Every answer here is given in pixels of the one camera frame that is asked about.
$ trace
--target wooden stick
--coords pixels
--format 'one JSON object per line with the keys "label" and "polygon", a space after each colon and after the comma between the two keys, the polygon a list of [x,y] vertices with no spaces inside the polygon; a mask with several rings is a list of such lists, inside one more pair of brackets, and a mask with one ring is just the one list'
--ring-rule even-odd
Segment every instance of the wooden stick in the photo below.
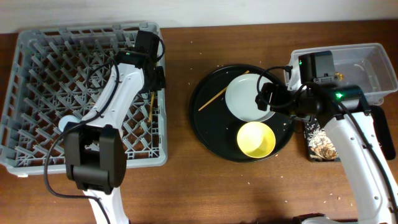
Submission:
{"label": "wooden stick", "polygon": [[201,108],[199,108],[198,111],[201,111],[203,108],[205,108],[207,105],[209,105],[213,100],[215,100],[217,97],[219,97],[221,94],[223,94],[223,93],[226,91],[227,88],[228,88],[228,86],[225,87],[223,90],[221,90],[219,93],[217,93],[217,95],[215,95],[212,99],[210,99],[209,101],[207,101],[207,103],[205,103]]}
{"label": "wooden stick", "polygon": [[149,118],[148,122],[152,122],[152,110],[154,109],[154,100],[155,100],[155,92],[152,92],[152,96],[150,97],[150,111],[149,111]]}

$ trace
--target dish rack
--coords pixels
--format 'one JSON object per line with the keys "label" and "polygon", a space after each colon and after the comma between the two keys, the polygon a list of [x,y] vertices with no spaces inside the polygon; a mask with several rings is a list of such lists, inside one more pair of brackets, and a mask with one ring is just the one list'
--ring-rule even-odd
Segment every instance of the dish rack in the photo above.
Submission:
{"label": "dish rack", "polygon": [[[86,88],[87,75],[132,47],[138,30],[162,38],[153,22],[21,32],[1,117],[0,164],[19,177],[43,174],[48,149],[61,133],[60,118],[68,114],[82,118],[101,94]],[[165,68],[164,57],[158,63]],[[93,78],[103,85],[109,73],[109,68],[102,68]],[[152,122],[147,123],[150,99],[150,93],[137,95],[124,119],[127,168],[161,166],[167,160],[164,89],[155,93]],[[95,144],[90,148],[98,150]],[[62,172],[65,158],[60,142],[50,158],[49,174]]]}

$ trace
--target green led indicator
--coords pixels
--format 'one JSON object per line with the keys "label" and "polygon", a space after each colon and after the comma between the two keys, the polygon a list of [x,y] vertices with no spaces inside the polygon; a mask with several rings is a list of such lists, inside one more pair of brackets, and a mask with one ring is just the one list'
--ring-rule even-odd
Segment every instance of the green led indicator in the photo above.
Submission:
{"label": "green led indicator", "polygon": [[338,99],[340,99],[341,97],[343,97],[343,94],[341,94],[341,93],[336,93],[336,97],[337,97]]}

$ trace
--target yellow cup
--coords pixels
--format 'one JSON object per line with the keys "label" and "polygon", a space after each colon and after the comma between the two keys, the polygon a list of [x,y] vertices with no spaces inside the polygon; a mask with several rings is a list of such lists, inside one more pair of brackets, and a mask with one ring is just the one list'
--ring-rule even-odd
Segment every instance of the yellow cup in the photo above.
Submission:
{"label": "yellow cup", "polygon": [[241,127],[236,136],[238,146],[251,158],[268,156],[275,148],[275,134],[268,125],[249,122]]}

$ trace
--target wooden tabletop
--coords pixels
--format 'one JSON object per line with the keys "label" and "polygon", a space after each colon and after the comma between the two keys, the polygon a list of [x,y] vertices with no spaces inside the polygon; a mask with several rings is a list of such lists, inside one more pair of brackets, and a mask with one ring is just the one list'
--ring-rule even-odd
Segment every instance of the wooden tabletop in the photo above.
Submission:
{"label": "wooden tabletop", "polygon": [[[224,160],[195,137],[188,102],[198,82],[217,66],[286,65],[295,49],[378,42],[398,68],[398,21],[322,22],[162,29],[166,52],[169,159],[162,167],[128,169],[121,187],[132,223],[251,223],[307,213],[356,218],[356,203],[339,162],[307,159],[303,136],[294,134],[278,157],[250,164]],[[5,95],[15,34],[0,35],[0,92]],[[398,147],[398,93],[382,107]],[[398,160],[389,161],[398,179]],[[65,174],[51,175],[54,189],[81,194]],[[87,200],[47,192],[43,176],[17,178],[0,168],[1,223],[94,223]]]}

